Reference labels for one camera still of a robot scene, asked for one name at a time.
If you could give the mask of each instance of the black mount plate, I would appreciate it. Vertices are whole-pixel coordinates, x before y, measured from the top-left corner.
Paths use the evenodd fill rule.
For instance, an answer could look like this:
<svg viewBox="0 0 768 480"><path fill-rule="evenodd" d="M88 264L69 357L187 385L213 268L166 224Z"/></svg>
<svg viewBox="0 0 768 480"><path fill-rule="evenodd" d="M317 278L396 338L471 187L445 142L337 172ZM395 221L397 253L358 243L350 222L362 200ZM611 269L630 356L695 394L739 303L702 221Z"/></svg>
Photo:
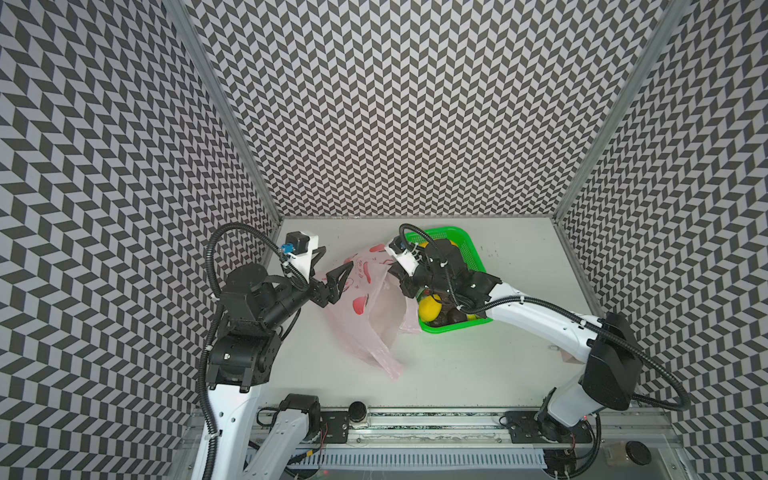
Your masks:
<svg viewBox="0 0 768 480"><path fill-rule="evenodd" d="M550 443L541 437L538 423L534 419L536 413L538 413L538 410L504 412L500 422L507 428L512 443ZM567 435L561 436L560 443L570 443L571 433L574 434L577 444L592 443L592 436L583 422L579 422L573 428L568 429L568 431Z"/></svg>
<svg viewBox="0 0 768 480"><path fill-rule="evenodd" d="M320 435L326 431L326 443L346 443L349 435L349 413L346 410L320 412Z"/></svg>

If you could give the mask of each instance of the black bracket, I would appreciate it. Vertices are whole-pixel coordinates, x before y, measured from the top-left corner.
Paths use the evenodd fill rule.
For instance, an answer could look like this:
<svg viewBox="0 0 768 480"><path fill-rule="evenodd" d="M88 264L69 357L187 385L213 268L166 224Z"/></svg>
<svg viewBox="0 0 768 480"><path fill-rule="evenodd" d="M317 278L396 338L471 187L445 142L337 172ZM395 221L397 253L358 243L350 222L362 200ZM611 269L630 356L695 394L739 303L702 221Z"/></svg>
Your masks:
<svg viewBox="0 0 768 480"><path fill-rule="evenodd" d="M251 386L269 382L272 363L281 344L275 331L266 338L239 335L219 338L210 351L206 383L239 385L245 393Z"/></svg>
<svg viewBox="0 0 768 480"><path fill-rule="evenodd" d="M325 443L346 443L349 436L349 413L346 410L322 411L320 435L325 432Z"/></svg>
<svg viewBox="0 0 768 480"><path fill-rule="evenodd" d="M499 419L499 422L509 432L512 443L551 443L545 440L541 434L541 426L535 419L536 413L538 413L537 410L504 412L504 416ZM559 438L555 439L554 442L571 443L573 441L572 433L577 444L592 443L592 436L584 422L579 422L570 428L561 425L561 428Z"/></svg>

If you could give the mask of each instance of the green plastic basket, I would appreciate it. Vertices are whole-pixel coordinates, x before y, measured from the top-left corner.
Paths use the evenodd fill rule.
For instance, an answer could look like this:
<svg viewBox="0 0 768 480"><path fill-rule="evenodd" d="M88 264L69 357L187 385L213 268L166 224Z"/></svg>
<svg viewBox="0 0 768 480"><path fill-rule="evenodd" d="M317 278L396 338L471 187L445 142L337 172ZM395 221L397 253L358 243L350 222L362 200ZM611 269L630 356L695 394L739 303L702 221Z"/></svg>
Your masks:
<svg viewBox="0 0 768 480"><path fill-rule="evenodd" d="M440 228L430 228L429 230L424 230L424 231L434 239L447 238L448 240L451 240L453 243L456 244L458 249L461 250L462 258L467 263L467 267L470 270L485 272L485 267L482 264L482 260L480 260L478 251L475 249L475 245L472 243L472 238L470 238L469 234L466 233L464 230L458 227L440 227ZM409 242L414 242L414 243L421 243L424 241L421 235L413 232L406 233L406 239ZM465 329L470 326L481 325L483 323L488 323L491 321L493 321L493 319L484 318L484 319L477 319L477 320L467 320L466 322L453 323L452 325L435 327L435 326L427 325L422 321L421 317L419 317L419 324L421 324L422 330L429 333L445 333L445 332L450 332L452 330Z"/></svg>

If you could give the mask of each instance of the pink plastic bag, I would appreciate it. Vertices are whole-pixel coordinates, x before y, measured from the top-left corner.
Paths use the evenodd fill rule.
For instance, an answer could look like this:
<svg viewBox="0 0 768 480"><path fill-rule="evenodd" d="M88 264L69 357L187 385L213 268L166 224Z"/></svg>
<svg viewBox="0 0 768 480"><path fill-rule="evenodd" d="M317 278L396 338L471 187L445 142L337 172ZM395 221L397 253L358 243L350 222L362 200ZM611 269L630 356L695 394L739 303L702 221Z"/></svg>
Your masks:
<svg viewBox="0 0 768 480"><path fill-rule="evenodd" d="M402 364L389 348L399 331L421 331L419 305L403 296L397 279L387 273L394 259L384 250L383 243L355 253L346 261L354 262L355 266L341 300L324 308L328 324L346 351L380 366L390 378L397 379ZM326 280L325 273L320 276Z"/></svg>

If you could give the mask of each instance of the ventilation grille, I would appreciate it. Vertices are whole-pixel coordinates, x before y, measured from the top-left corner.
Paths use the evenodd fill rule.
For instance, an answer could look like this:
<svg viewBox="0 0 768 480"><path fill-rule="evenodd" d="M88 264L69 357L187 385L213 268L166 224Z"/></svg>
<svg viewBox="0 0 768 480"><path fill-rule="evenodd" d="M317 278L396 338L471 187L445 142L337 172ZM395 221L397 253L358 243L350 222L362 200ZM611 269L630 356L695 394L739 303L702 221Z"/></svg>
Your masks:
<svg viewBox="0 0 768 480"><path fill-rule="evenodd" d="M457 468L546 468L544 452L505 449L347 449L312 455L291 468L335 470L443 470Z"/></svg>

